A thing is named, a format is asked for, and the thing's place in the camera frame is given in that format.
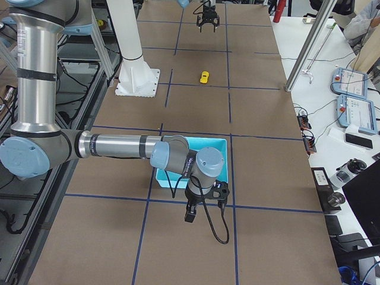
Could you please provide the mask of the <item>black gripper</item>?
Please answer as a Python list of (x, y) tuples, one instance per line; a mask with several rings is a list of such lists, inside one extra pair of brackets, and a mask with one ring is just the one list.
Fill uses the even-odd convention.
[(188, 202), (184, 220), (188, 223), (192, 223), (197, 215), (197, 205), (202, 203), (202, 197), (200, 194), (195, 194), (189, 189), (185, 190), (185, 196)]
[(220, 25), (220, 17), (214, 8), (204, 8), (202, 12), (197, 14), (197, 27), (199, 32), (202, 32), (204, 24), (212, 24), (213, 32), (215, 33)]

